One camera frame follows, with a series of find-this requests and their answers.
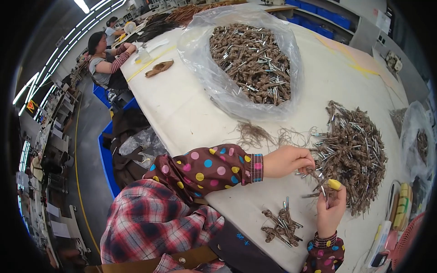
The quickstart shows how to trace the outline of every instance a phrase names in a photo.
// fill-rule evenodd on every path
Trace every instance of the gray t-shirt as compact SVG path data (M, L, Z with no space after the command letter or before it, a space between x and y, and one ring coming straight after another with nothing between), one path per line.
M111 54L111 49L106 49L105 52L106 54ZM89 69L91 75L93 75L93 78L96 80L96 82L100 84L103 88L108 89L109 78L111 77L111 74L96 72L96 65L101 61L106 61L106 60L100 57L91 59Z
M113 28L106 28L106 44L112 45L115 42L115 35L114 35L115 29Z

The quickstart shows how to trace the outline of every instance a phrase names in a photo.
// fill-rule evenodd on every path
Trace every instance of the blue plastic bin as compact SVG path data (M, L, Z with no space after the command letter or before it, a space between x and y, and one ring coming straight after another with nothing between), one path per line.
M96 97L98 97L99 100L101 100L106 107L108 107L108 109L111 107L111 104L108 101L108 91L103 87L93 83L93 94L96 95Z
M123 109L138 108L139 105L135 98L126 104ZM103 129L103 133L112 133L112 121ZM112 198L115 198L120 193L120 187L115 182L114 172L112 169L112 154L111 151L103 147L103 135L100 134L97 142L99 143L100 159L102 161L103 172L105 173L106 182L108 183L109 190L111 192Z
M298 24L298 25L300 25L300 22L301 22L301 18L300 18L300 17L297 17L296 15L293 15L293 18L287 18L287 20L288 20L290 23Z
M307 10L309 12L315 13L315 14L317 13L317 6L314 6L312 4L301 2L300 8L303 10Z
M306 20L302 21L301 26L303 26L304 28L310 29L314 32L317 32L317 29L320 28L320 25L318 25L314 22L311 22L311 21L306 21Z
M337 25L344 27L345 29L349 29L350 27L350 21L346 18L344 18L341 15L334 14L334 17L332 19L332 22L336 23Z
M334 32L329 31L329 30L324 29L324 28L318 28L317 29L317 33L319 33L319 34L321 34L321 35L323 35L323 36L325 36L326 38L329 38L329 39L334 38Z
M297 0L286 0L285 3L292 5L292 6L296 6L298 8L300 8L300 4L301 4L301 2L297 1Z
M319 7L317 9L317 14L322 16L323 18L326 18L326 19L331 20L331 21L334 18L333 12L330 12L329 10L322 9L321 7Z

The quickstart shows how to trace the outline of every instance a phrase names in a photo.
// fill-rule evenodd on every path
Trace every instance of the polka dot sleeve cover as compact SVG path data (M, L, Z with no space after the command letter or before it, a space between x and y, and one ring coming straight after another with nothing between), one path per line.
M247 154L235 144L197 148L174 158L158 156L143 179L154 179L172 189L185 203L193 198L262 181L262 154Z
M344 261L344 244L337 232L327 239L320 239L316 233L307 250L309 256L301 273L334 273Z

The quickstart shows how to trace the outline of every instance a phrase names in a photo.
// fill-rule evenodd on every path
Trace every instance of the factory floor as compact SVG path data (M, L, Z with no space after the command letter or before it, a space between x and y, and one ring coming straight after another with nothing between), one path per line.
M73 165L68 171L69 193L66 204L76 206L75 214L80 233L85 246L91 250L87 253L87 258L90 265L97 265L101 263L100 238L106 227L109 206L113 201L103 173L97 138L111 121L111 116L108 108L93 94L93 82L90 77L85 77L78 87L83 92L82 102L80 108L76 106L73 122L65 132L71 137L70 154L73 156L76 153L77 156L77 179Z

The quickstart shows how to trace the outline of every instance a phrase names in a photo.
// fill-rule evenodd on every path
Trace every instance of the clear plastic bag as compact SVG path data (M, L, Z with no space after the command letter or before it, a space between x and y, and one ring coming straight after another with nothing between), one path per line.
M417 134L423 132L427 137L426 160L422 160L417 148ZM431 124L425 114L422 104L415 101L405 112L401 132L401 158L410 182L418 176L422 181L428 181L435 165L434 134Z
M233 23L272 30L279 49L290 59L290 100L279 106L255 104L214 62L209 38L215 27ZM179 38L177 49L180 58L200 80L211 100L227 114L251 121L285 121L290 118L302 91L303 70L295 36L282 20L250 5L205 10L193 16L193 21Z
M142 147L142 151L139 155L142 155L143 161L134 160L135 163L143 167L144 169L149 169L153 161L155 161L156 156L168 154L164 147L164 144L156 135L152 127L146 130L138 132L134 136L129 137L123 142L118 150L120 155L125 156L132 153L136 148Z

